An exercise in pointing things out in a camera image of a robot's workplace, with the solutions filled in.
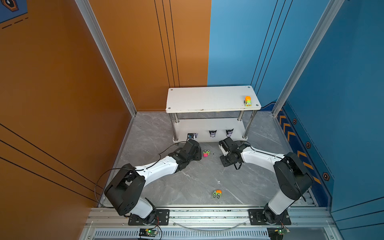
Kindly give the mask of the green orange toy truck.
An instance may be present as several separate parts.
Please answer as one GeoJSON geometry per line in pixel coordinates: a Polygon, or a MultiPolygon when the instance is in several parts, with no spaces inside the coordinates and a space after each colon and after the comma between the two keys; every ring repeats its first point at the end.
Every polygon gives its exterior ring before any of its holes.
{"type": "Polygon", "coordinates": [[[214,190],[214,192],[213,192],[213,198],[217,198],[217,199],[219,199],[219,198],[221,198],[222,197],[222,191],[221,190],[214,190]]]}

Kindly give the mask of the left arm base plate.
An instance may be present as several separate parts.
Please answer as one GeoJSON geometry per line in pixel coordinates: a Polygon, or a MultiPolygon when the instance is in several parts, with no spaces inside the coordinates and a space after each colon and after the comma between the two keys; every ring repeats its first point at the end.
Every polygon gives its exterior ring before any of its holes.
{"type": "Polygon", "coordinates": [[[169,209],[156,209],[145,219],[138,215],[131,214],[129,217],[129,226],[167,226],[170,219],[169,209]]]}

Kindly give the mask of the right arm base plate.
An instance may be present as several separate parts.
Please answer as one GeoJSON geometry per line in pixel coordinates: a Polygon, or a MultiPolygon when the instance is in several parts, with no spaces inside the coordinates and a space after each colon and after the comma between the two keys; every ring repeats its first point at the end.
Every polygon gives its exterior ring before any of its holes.
{"type": "Polygon", "coordinates": [[[249,209],[249,220],[252,226],[255,225],[286,225],[292,224],[288,211],[276,215],[272,210],[249,209]]]}

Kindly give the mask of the orange green toy car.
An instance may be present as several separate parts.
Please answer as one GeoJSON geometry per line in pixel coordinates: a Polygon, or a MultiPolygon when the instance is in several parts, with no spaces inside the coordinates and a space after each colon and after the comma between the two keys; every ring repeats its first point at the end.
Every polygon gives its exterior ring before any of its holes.
{"type": "Polygon", "coordinates": [[[251,107],[252,106],[252,98],[250,96],[246,96],[244,104],[246,107],[251,107]]]}

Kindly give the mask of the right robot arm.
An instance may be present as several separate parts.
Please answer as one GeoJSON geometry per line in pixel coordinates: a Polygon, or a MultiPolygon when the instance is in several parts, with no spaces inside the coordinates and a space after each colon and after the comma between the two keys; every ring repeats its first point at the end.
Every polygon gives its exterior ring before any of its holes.
{"type": "Polygon", "coordinates": [[[257,150],[249,143],[238,145],[230,137],[219,142],[224,167],[234,166],[239,170],[243,163],[264,168],[276,175],[279,190],[264,206],[266,224],[282,224],[288,208],[313,185],[313,176],[300,158],[289,152],[285,155],[257,150]]]}

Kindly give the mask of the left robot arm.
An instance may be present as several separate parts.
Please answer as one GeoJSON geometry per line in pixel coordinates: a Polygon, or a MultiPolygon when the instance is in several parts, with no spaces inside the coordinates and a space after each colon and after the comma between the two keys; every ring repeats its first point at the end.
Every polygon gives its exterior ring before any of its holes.
{"type": "Polygon", "coordinates": [[[182,148],[166,157],[143,166],[126,164],[119,169],[105,189],[105,196],[120,216],[133,214],[141,219],[151,219],[156,207],[142,198],[143,189],[150,183],[180,172],[192,161],[202,159],[202,149],[195,140],[188,140],[182,148]]]}

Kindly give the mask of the purple black figure toy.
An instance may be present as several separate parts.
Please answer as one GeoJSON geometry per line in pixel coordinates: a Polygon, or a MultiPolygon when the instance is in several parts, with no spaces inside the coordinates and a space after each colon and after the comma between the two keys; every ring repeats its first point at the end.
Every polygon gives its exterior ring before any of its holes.
{"type": "Polygon", "coordinates": [[[215,138],[217,134],[217,130],[209,130],[209,134],[211,138],[215,138]]]}

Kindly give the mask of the black purple Kuromi figure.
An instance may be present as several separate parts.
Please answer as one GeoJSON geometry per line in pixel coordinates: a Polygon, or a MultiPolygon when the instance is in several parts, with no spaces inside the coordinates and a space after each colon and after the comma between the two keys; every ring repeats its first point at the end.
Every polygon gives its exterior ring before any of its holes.
{"type": "Polygon", "coordinates": [[[234,132],[234,129],[226,130],[226,136],[231,137],[234,132]]]}

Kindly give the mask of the green pink toy car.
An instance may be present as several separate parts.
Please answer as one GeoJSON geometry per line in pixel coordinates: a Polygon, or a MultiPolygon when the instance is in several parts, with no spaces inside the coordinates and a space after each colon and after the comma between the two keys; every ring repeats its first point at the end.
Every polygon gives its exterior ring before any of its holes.
{"type": "Polygon", "coordinates": [[[206,158],[210,155],[211,151],[210,150],[204,150],[203,151],[203,157],[206,158]]]}

